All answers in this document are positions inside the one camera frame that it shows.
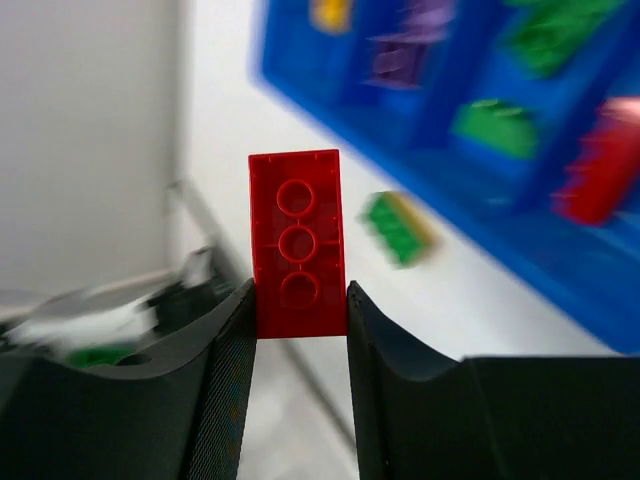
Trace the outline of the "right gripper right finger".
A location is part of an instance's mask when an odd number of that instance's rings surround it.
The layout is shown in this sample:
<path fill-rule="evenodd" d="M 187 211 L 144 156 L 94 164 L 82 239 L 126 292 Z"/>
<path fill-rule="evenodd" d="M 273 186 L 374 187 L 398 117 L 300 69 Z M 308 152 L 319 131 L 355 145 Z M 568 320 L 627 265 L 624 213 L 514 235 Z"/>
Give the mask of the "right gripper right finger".
<path fill-rule="evenodd" d="M 454 360 L 347 291 L 363 479 L 635 479 L 635 357 Z"/>

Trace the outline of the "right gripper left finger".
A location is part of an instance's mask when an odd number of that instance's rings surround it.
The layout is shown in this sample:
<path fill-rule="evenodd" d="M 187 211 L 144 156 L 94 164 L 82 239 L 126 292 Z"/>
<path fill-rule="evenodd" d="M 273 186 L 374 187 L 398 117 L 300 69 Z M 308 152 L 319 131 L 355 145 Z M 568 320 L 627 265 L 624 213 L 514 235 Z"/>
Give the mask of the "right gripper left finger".
<path fill-rule="evenodd" d="M 114 365 L 1 357 L 5 479 L 233 479 L 256 353 L 255 290 Z"/>

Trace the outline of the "red lego plate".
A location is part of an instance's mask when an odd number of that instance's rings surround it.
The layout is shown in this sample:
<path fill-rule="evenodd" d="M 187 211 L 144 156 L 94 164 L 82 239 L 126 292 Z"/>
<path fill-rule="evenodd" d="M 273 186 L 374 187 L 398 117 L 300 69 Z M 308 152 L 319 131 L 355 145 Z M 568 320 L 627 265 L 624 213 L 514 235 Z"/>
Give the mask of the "red lego plate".
<path fill-rule="evenodd" d="M 248 159 L 261 339 L 347 332 L 339 160 L 336 149 Z"/>

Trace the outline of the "red toothed lego brick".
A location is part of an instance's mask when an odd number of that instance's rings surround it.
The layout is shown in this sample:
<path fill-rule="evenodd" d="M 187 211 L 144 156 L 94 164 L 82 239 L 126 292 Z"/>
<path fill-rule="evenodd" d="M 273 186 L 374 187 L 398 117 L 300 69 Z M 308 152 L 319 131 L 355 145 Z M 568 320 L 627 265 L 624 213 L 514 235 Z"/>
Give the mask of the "red toothed lego brick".
<path fill-rule="evenodd" d="M 574 223 L 601 226 L 639 178 L 639 98 L 606 99 L 581 147 L 580 156 L 565 167 L 567 181 L 553 194 L 553 208 Z"/>

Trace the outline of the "purple round lego brick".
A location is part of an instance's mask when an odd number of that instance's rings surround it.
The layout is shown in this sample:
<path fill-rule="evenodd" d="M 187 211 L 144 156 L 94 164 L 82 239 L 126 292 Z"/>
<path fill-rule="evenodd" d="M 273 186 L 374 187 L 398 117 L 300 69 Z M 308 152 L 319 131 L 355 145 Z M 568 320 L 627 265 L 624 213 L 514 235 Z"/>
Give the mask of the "purple round lego brick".
<path fill-rule="evenodd" d="M 431 44 L 401 36 L 370 38 L 373 53 L 368 82 L 384 88 L 416 89 Z"/>

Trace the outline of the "green square lego brick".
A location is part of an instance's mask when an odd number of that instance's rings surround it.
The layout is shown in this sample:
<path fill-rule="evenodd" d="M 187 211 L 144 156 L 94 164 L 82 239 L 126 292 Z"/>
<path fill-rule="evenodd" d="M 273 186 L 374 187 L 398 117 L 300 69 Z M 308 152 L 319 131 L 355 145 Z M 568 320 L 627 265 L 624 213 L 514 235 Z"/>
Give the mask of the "green square lego brick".
<path fill-rule="evenodd" d="M 514 56 L 535 76 L 560 70 L 626 1 L 509 1 L 532 8 L 531 15 L 509 37 Z"/>

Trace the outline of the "yellow lego brick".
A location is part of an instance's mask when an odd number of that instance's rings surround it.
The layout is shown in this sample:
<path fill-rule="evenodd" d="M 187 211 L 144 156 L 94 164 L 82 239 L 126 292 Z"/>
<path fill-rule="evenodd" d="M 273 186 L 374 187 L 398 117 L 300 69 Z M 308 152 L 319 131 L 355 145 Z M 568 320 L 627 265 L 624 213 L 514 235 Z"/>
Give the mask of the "yellow lego brick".
<path fill-rule="evenodd" d="M 311 0 L 310 20 L 319 31 L 343 34 L 351 27 L 352 0 Z"/>

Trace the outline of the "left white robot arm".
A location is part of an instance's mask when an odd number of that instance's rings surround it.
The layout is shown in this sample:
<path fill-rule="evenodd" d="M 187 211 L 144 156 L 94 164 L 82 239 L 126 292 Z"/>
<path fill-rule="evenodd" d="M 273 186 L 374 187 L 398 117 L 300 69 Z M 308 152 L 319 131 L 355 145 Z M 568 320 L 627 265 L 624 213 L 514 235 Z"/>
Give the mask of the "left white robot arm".
<path fill-rule="evenodd" d="M 42 355 L 75 368 L 115 365 L 209 313 L 233 290 L 216 249 L 203 248 L 166 279 L 45 301 L 1 325 L 1 353 Z"/>

